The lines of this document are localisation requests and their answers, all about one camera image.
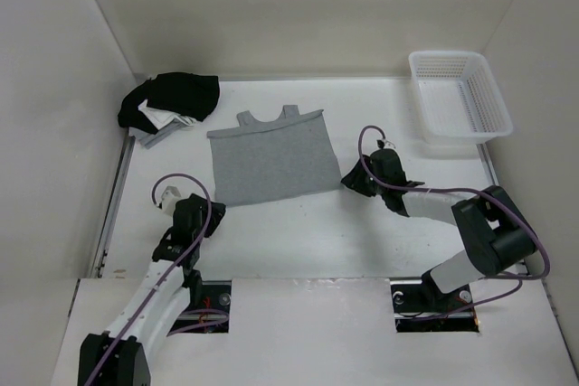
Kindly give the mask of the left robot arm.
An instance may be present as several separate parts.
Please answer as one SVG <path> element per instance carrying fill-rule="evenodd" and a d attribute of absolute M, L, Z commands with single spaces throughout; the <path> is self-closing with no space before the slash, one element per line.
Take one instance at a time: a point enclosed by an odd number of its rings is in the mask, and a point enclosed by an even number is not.
<path fill-rule="evenodd" d="M 195 268 L 201 242 L 225 213 L 224 204 L 195 194 L 176 202 L 172 224 L 133 297 L 104 332 L 81 343 L 79 385 L 148 385 L 169 335 L 227 330 L 230 307 L 220 299 L 230 284 L 206 283 Z"/>

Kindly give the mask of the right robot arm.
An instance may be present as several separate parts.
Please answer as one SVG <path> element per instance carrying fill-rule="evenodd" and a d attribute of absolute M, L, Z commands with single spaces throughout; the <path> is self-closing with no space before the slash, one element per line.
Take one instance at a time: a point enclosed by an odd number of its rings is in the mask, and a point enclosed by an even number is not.
<path fill-rule="evenodd" d="M 362 155 L 341 183 L 365 197 L 380 197 L 403 217 L 448 223 L 458 230 L 463 250 L 424 272 L 413 290 L 393 293 L 404 306 L 441 313 L 451 299 L 475 281 L 511 279 L 508 269 L 539 251 L 537 236 L 506 191 L 434 189 L 406 177 L 393 149 Z"/>

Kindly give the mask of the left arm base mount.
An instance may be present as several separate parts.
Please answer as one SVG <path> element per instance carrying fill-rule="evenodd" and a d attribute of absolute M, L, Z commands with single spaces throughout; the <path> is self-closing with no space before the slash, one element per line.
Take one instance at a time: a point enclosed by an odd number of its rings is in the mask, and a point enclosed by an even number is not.
<path fill-rule="evenodd" d="M 190 303 L 170 334 L 224 334 L 229 331 L 231 281 L 201 281 L 190 290 Z"/>

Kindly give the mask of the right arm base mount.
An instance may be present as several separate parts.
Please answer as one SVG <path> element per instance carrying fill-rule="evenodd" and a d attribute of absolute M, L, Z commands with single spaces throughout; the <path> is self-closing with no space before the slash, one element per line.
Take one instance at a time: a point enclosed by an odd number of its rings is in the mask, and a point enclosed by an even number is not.
<path fill-rule="evenodd" d="M 455 310 L 473 302 L 469 286 L 430 298 L 420 279 L 390 281 L 394 325 L 399 333 L 450 333 L 479 331 L 473 307 Z"/>

